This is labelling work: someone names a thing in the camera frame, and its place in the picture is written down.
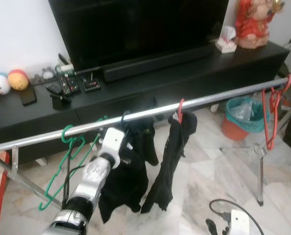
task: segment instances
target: trash can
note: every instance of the trash can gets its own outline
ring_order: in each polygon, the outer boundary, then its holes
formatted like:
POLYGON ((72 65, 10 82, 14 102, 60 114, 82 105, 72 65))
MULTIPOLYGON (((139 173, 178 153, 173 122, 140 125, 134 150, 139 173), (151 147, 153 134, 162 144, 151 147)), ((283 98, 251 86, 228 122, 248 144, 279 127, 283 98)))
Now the trash can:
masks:
POLYGON ((222 123, 223 134, 234 141, 241 141, 250 133, 264 130, 264 109, 260 101, 237 97, 227 102, 222 123))

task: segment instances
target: orange bucket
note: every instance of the orange bucket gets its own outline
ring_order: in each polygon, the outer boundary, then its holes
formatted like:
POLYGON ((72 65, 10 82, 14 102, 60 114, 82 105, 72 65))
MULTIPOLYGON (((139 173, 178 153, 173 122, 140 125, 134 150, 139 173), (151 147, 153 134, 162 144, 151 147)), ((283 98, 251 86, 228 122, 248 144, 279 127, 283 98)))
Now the orange bucket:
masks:
POLYGON ((226 137, 234 141, 244 140, 248 135, 247 131, 243 130, 237 124, 229 121, 226 116, 224 117, 224 121, 222 123, 222 132, 226 137))

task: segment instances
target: metal clothes rail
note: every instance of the metal clothes rail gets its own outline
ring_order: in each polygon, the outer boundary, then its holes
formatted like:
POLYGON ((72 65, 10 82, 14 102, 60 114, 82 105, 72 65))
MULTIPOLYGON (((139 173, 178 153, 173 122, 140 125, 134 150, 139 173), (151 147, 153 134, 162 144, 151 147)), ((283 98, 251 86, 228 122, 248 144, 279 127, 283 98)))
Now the metal clothes rail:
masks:
MULTIPOLYGON (((201 98, 188 100, 183 103, 182 108, 186 109, 190 107, 198 107, 204 104, 218 102, 221 100, 229 99, 229 98, 240 96, 240 95, 258 92, 263 89, 268 89, 270 87, 276 87, 276 86, 286 84, 287 81, 288 81, 287 78, 281 78, 281 79, 277 79, 277 80, 273 80, 269 82, 264 82, 264 83, 260 83, 260 84, 256 84, 252 86, 247 86, 247 87, 238 88, 238 89, 234 89, 234 90, 230 90, 230 91, 226 91, 222 93, 204 96, 201 98)), ((172 112, 172 111, 175 111, 178 108, 178 106, 179 106, 179 103, 176 103, 176 104, 171 104, 171 105, 167 105, 167 106, 163 106, 163 107, 159 107, 155 109, 149 109, 146 111, 125 115, 123 120, 130 121, 130 120, 136 120, 136 119, 141 119, 145 117, 155 116, 159 114, 164 114, 167 112, 172 112)), ((68 131, 66 131, 65 136, 76 135, 76 134, 80 134, 86 131, 96 130, 101 127, 109 127, 109 126, 120 123, 121 119, 122 117, 115 117, 108 120, 75 126, 75 127, 70 128, 68 131)), ((28 145, 32 145, 36 143, 59 139, 62 135, 62 131, 63 130, 58 130, 58 131, 48 132, 45 134, 31 136, 31 137, 27 137, 27 138, 15 140, 15 141, 0 143, 0 151, 12 149, 12 160, 13 160, 13 165, 11 168, 9 165, 5 164, 2 161, 0 161, 0 166, 2 166, 8 172, 7 175, 10 178, 17 180, 20 183, 23 183, 26 187, 31 189, 38 196, 46 200, 46 198, 44 197, 43 189, 39 188, 33 182, 29 181, 27 178, 24 178, 23 176, 17 173, 18 157, 19 157, 18 149, 23 146, 28 146, 28 145)), ((61 206, 61 203, 58 202, 57 200, 54 201, 53 204, 58 208, 60 208, 61 206)))

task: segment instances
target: white wall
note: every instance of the white wall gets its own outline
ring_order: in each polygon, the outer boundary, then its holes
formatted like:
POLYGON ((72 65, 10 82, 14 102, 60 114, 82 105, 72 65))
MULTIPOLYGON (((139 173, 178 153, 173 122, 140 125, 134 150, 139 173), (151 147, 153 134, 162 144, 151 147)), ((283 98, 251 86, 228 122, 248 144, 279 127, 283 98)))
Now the white wall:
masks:
MULTIPOLYGON (((234 25, 235 4, 230 0, 225 25, 234 25)), ((280 45, 291 38, 291 0, 270 24, 270 39, 280 45)), ((55 65, 57 54, 67 55, 47 0, 0 0, 0 71, 24 69, 33 75, 55 65)))

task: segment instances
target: soundbar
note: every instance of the soundbar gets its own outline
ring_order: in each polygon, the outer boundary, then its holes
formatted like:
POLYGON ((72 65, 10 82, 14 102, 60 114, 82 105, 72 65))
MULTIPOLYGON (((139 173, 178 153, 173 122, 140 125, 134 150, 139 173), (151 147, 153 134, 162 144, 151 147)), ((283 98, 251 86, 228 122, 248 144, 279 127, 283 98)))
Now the soundbar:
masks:
POLYGON ((214 47, 212 44, 206 44, 202 47, 163 56, 155 55, 152 58, 142 57, 139 59, 111 64, 103 67, 104 80, 105 82, 112 82, 133 75, 196 60, 210 55, 213 52, 213 49, 214 47))

